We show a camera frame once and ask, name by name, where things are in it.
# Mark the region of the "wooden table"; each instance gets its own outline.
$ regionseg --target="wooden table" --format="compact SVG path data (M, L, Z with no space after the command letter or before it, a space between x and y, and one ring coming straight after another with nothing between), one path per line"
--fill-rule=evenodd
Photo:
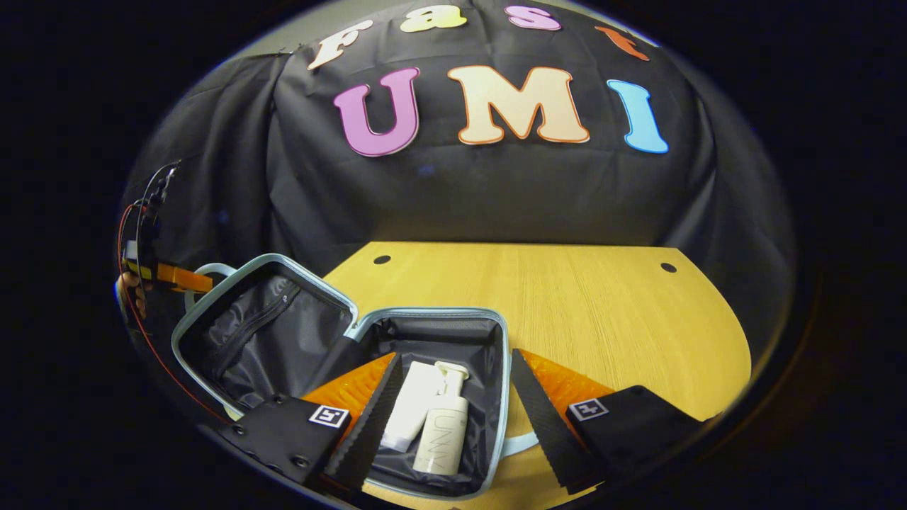
M390 261L375 264L383 255ZM614 389L644 385L699 420L728 407L750 377L734 312L671 248L372 242L325 280L356 303L360 317L384 307L495 309L507 320L511 348ZM511 386L507 436L531 430ZM504 457L491 489L470 500L364 490L412 508L466 510L547 508L592 489L568 496L534 446Z

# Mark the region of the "pump dispenser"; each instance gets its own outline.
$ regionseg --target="pump dispenser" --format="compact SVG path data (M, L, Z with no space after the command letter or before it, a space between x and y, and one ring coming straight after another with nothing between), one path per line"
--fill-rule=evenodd
M463 381L469 378L469 371L444 361L436 361L434 365L444 375L444 389L431 398L413 469L433 475L456 475L463 453L469 408L469 402L460 397L460 391Z

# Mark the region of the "zipper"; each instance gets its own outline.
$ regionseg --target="zipper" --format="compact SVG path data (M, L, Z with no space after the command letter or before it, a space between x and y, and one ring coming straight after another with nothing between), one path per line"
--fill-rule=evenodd
M278 315L283 313L283 311L289 308L289 305L293 303L293 299L299 294L300 288L292 281L289 282L288 287L289 289L284 289L283 292L280 293L280 296L268 303L256 317L248 320L245 324L240 326L239 329L234 331L230 339L224 343L224 347L220 349L215 360L212 361L212 365L214 365L214 380L220 381L224 372L226 372L227 368L233 364L239 356L240 351L246 347L246 344L249 343L249 339L256 331L276 319Z
M360 332L359 328L363 324L371 324L377 319L384 319L387 317L402 317L402 318L412 318L419 319L425 316L437 317L437 318L462 318L462 319L491 319L501 324L504 328L504 333L507 332L506 322L504 321L503 316L491 309L459 309L459 308L419 308L419 309L401 309L401 308L392 308L392 309L377 309L367 313L360 320L352 323L350 327L344 333L344 336L355 338L356 335Z

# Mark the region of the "beige letter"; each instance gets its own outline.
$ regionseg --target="beige letter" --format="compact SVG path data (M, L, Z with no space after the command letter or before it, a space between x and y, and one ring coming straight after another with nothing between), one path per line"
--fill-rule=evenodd
M351 45L359 36L359 31L365 30L370 26L372 26L372 20L366 19L364 22L337 32L322 41L321 49L318 50L318 55L315 57L312 64L308 65L308 70L311 71L312 69L321 66L321 64L327 64L342 55L343 50L340 49L340 46Z
M589 131L580 124L570 92L570 73L552 67L533 67L521 90L487 65L454 67L447 72L463 87L466 127L460 142L471 145L503 140L504 130L492 121L492 107L520 139L529 136L541 108L539 136L549 142L583 143Z

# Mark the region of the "open suitcase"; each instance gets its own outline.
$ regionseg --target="open suitcase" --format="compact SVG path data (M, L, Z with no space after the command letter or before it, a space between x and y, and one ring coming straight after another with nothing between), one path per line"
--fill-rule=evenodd
M238 270L210 264L196 272L226 277L187 313L171 345L182 368L239 419L271 395L301 397L389 352L413 361L450 361L469 369L463 455L455 476L413 470L415 440L405 453L379 448L366 481L435 499L475 497L491 485L502 455L535 444L521 437L504 448L510 350L504 318L490 309L379 309L358 317L356 304L279 254Z

